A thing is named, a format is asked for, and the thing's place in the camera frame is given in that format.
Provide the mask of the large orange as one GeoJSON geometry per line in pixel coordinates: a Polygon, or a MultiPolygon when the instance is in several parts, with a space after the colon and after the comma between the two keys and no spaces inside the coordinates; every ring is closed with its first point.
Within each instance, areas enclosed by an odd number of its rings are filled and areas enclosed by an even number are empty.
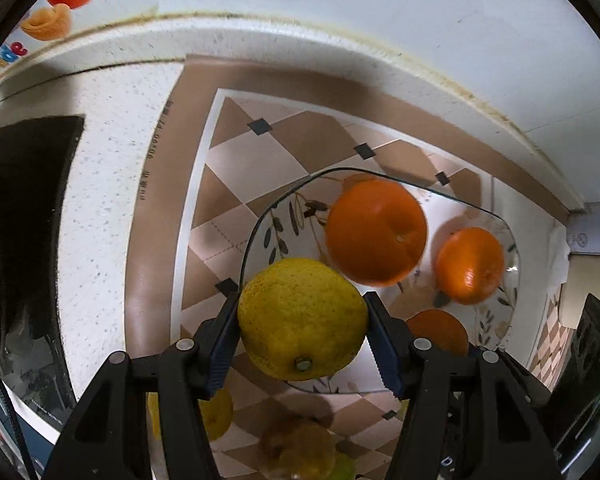
{"type": "Polygon", "coordinates": [[[391,286],[419,263],[428,226],[416,198],[387,179],[358,182],[330,208],[325,242],[347,278],[367,286],[391,286]]]}

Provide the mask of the small yellow lemon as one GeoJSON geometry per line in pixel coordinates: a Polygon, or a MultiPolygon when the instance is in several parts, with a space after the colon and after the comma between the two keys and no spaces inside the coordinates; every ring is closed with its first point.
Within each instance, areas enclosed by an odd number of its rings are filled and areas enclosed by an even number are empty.
{"type": "MultiPolygon", "coordinates": [[[[209,401],[199,401],[204,429],[210,441],[218,440],[230,428],[233,419],[233,400],[227,388],[218,390],[209,401]]],[[[158,394],[147,395],[147,408],[154,438],[161,439],[158,394]]]]}

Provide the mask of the green apple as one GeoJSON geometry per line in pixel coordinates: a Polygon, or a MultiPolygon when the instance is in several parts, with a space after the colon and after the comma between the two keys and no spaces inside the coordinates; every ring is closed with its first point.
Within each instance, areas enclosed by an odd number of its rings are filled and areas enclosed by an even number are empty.
{"type": "Polygon", "coordinates": [[[355,461],[346,454],[337,452],[334,468],[328,480],[354,480],[356,478],[355,461]]]}

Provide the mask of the black gas stove top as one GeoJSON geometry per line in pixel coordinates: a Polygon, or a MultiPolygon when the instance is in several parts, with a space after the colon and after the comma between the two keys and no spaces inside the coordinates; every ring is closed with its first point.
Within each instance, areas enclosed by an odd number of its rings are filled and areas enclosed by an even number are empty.
{"type": "Polygon", "coordinates": [[[0,345],[52,325],[61,205],[83,128],[80,115],[0,128],[0,345]]]}

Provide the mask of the large yellow citrus fruit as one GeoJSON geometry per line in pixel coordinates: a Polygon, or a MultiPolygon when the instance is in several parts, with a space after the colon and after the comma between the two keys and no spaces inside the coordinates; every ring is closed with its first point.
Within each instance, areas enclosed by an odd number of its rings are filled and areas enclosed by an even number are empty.
{"type": "Polygon", "coordinates": [[[287,258],[242,289],[242,343],[265,375],[283,382],[332,376],[360,351],[368,311],[358,290],[329,266],[287,258]]]}

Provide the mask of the brownish red apple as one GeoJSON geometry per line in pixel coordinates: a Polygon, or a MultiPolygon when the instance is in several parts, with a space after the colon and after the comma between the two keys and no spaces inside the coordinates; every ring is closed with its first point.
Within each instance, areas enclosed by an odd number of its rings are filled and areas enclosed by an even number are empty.
{"type": "Polygon", "coordinates": [[[267,479],[326,479],[336,464],[336,446],[318,422],[292,415],[266,428],[258,459],[267,479]]]}

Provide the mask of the checkered brown table mat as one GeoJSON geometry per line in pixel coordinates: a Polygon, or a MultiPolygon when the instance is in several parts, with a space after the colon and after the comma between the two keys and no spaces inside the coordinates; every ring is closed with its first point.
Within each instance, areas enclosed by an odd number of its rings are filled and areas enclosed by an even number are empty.
{"type": "Polygon", "coordinates": [[[368,170],[502,219],[519,283],[501,349],[551,382],[568,332],[548,269],[562,258],[565,209],[499,154],[350,82],[251,63],[191,58],[172,79],[134,208],[124,295],[125,347],[150,356],[195,333],[240,283],[248,240],[280,196],[322,171],[368,170]]]}

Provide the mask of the brown kiwi-like orange fruit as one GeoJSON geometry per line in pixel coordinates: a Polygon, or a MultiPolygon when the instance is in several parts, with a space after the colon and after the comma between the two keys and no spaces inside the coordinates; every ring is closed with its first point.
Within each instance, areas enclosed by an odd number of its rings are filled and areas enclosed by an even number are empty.
{"type": "Polygon", "coordinates": [[[464,325],[446,311],[429,309],[406,321],[414,337],[427,338],[453,356],[468,356],[469,340],[464,325]]]}

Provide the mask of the small orange tangerine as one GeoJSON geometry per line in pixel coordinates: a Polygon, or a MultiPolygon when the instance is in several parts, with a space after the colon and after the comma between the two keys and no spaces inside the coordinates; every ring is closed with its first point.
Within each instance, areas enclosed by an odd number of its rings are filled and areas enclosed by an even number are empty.
{"type": "Polygon", "coordinates": [[[437,288],[459,304],[478,304],[500,284],[504,249],[488,231],[467,228],[451,235],[434,264],[437,288]]]}

